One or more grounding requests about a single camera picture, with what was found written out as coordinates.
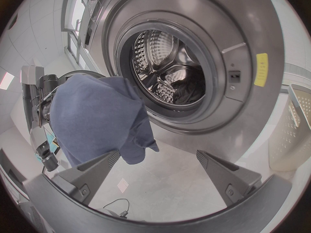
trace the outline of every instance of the front-load washing machine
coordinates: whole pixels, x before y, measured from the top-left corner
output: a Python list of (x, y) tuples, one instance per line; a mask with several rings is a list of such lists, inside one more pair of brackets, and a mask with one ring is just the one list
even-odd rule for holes
[(284, 71), (270, 0), (90, 0), (82, 45), (137, 86), (154, 137), (238, 160), (265, 126)]

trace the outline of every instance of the connector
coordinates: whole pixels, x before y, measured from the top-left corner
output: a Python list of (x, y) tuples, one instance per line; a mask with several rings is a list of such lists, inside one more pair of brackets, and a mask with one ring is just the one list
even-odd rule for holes
[(127, 211), (124, 211), (124, 212), (122, 212), (119, 216), (120, 216), (120, 217), (125, 217), (127, 214), (128, 214), (128, 212), (127, 212)]

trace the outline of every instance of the dark clothing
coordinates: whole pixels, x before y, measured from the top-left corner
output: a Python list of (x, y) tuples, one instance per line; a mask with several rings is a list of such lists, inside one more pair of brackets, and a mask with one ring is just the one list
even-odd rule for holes
[(112, 150), (137, 164), (144, 160), (145, 148), (159, 151), (144, 102), (122, 77), (73, 75), (57, 89), (50, 118), (72, 166)]
[(205, 94), (204, 74), (195, 72), (188, 78), (177, 80), (171, 86), (176, 90), (173, 94), (173, 104), (194, 103)]

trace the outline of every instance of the ceiling light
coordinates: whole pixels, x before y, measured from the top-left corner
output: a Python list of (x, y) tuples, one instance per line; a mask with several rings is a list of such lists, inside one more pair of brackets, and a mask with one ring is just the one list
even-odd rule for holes
[(7, 72), (0, 83), (0, 89), (7, 90), (13, 78), (14, 76)]

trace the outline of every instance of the white paper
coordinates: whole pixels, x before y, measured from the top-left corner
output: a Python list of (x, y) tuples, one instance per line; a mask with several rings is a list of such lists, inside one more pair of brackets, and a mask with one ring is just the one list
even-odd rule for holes
[(118, 188), (123, 193), (126, 190), (127, 187), (128, 187), (128, 183), (122, 178), (121, 181), (118, 184)]

